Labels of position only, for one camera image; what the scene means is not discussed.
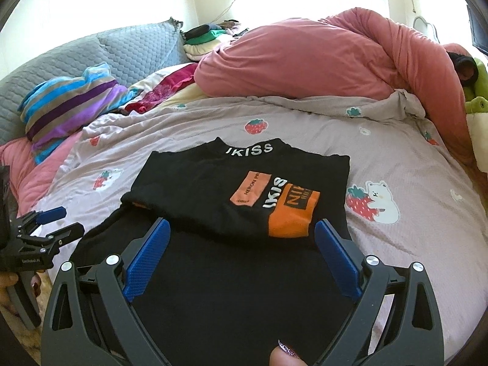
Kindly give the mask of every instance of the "gray quilted pillow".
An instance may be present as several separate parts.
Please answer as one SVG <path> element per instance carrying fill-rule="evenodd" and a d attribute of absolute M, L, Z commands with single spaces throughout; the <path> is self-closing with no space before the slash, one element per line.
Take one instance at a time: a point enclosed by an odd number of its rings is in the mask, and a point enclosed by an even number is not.
<path fill-rule="evenodd" d="M 102 31 L 68 42 L 24 63 L 0 80 L 0 144 L 25 135 L 17 107 L 38 84 L 53 77 L 78 77 L 107 62 L 120 84 L 129 87 L 156 70 L 189 62 L 173 18 L 149 25 Z"/>

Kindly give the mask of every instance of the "mattress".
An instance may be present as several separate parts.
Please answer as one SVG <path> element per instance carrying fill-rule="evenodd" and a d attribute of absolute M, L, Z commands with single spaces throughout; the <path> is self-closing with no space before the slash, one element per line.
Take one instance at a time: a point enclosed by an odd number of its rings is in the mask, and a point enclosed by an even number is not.
<path fill-rule="evenodd" d="M 281 138 L 308 152 L 349 155 L 345 208 L 353 240 L 385 264 L 425 265 L 441 314 L 445 359 L 461 349 L 487 306 L 488 220 L 468 176 L 419 100 L 405 91 L 382 101 L 225 97 L 101 117 L 84 128 L 37 204 L 37 210 L 67 209 L 65 219 L 43 226 L 39 235 L 76 221 L 93 228 L 119 207 L 153 150 L 180 151 L 216 137 L 239 148 Z M 52 279 L 75 246 L 55 257 Z M 390 304 L 387 298 L 373 343 Z"/>

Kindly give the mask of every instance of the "striped pillow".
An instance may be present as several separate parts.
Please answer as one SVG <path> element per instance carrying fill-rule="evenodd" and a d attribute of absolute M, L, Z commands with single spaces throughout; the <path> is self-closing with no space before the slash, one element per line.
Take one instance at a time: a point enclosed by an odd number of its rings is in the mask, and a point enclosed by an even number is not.
<path fill-rule="evenodd" d="M 64 139 L 97 117 L 126 104 L 136 91 L 120 85 L 105 62 L 81 77 L 56 77 L 37 85 L 19 106 L 37 164 Z"/>

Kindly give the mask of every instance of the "pink bedsheet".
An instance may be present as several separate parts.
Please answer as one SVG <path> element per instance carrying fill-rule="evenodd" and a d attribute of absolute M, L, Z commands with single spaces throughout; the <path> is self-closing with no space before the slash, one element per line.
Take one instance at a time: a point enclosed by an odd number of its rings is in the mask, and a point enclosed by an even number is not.
<path fill-rule="evenodd" d="M 0 146 L 0 162 L 10 165 L 10 188 L 19 204 L 19 215 L 30 211 L 47 193 L 56 172 L 80 134 L 71 135 L 39 165 L 34 163 L 32 143 L 27 138 L 15 139 Z"/>
<path fill-rule="evenodd" d="M 464 93 L 445 48 L 380 14 L 354 8 L 320 21 L 262 26 L 209 53 L 195 82 L 208 96 L 386 99 L 414 93 L 448 150 L 485 187 L 476 167 Z"/>

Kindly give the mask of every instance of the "black t-shirt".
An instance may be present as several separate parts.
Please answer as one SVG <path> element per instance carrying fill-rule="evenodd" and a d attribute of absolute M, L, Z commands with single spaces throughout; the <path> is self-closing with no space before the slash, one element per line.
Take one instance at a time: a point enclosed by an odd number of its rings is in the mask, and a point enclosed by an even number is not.
<path fill-rule="evenodd" d="M 328 218 L 349 238 L 348 171 L 348 156 L 311 154 L 279 139 L 235 148 L 218 138 L 153 152 L 122 206 L 71 259 L 100 263 L 165 217 L 168 248 L 133 306 L 174 366 L 267 364 L 277 340 L 313 364 L 352 308 L 311 235 Z M 286 235 L 273 231 L 280 223 L 270 224 L 273 216 L 284 219 Z"/>
<path fill-rule="evenodd" d="M 216 138 L 183 152 L 153 152 L 121 201 L 154 210 L 177 230 L 217 237 L 307 237 L 327 218 L 349 239 L 349 160 L 280 139 L 236 148 Z"/>

